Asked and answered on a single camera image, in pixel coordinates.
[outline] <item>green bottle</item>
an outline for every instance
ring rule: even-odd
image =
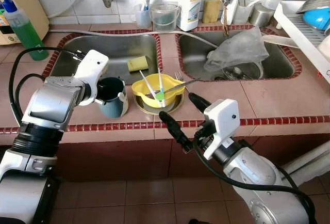
[[[12,0],[4,0],[2,4],[6,10],[4,16],[22,45],[26,49],[44,47],[25,12],[22,9],[17,9]],[[47,50],[36,50],[29,53],[33,60],[44,60],[48,56]]]

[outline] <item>blue bowl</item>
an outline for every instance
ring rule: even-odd
[[[330,24],[330,8],[306,11],[303,20],[313,28],[325,30]]]

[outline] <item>yellow sponge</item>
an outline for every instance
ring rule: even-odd
[[[205,0],[202,22],[216,22],[218,20],[218,15],[221,6],[222,4],[220,0]]]
[[[146,56],[140,56],[127,61],[128,70],[130,72],[148,69],[148,63],[146,62]]]

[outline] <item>white bottle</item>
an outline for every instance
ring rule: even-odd
[[[198,25],[198,15],[202,0],[178,0],[181,6],[177,26],[183,31],[194,29]]]

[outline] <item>kitchen sink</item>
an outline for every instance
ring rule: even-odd
[[[149,68],[143,70],[145,76],[157,73],[157,52],[156,40],[150,35],[130,36],[130,37],[102,37],[102,36],[81,36],[67,42],[64,49],[87,53],[89,50],[97,50],[105,54],[110,59],[110,65],[102,78],[120,77],[125,84],[131,85],[141,79],[141,74],[130,73],[127,66],[129,59],[146,56]],[[71,76],[73,75],[79,61],[72,59],[67,53],[61,53],[51,72],[51,76]]]
[[[229,37],[238,34],[241,30],[231,30]],[[220,45],[226,38],[222,31],[203,31],[203,32],[192,32],[192,34],[204,38],[207,41],[215,45]],[[200,78],[203,81],[217,81],[226,80],[228,77],[222,70],[218,72],[207,72],[204,69],[204,63],[206,62],[206,56],[214,48],[201,42],[197,39],[180,36],[179,45],[181,49],[183,68],[187,74],[193,78]],[[263,76],[261,78],[287,78],[294,74],[294,67],[283,53],[281,48],[276,44],[265,43],[265,47],[269,53],[269,57],[262,61],[262,67],[255,63],[243,63],[237,65],[240,69],[248,75],[260,75],[259,68],[263,68]]]

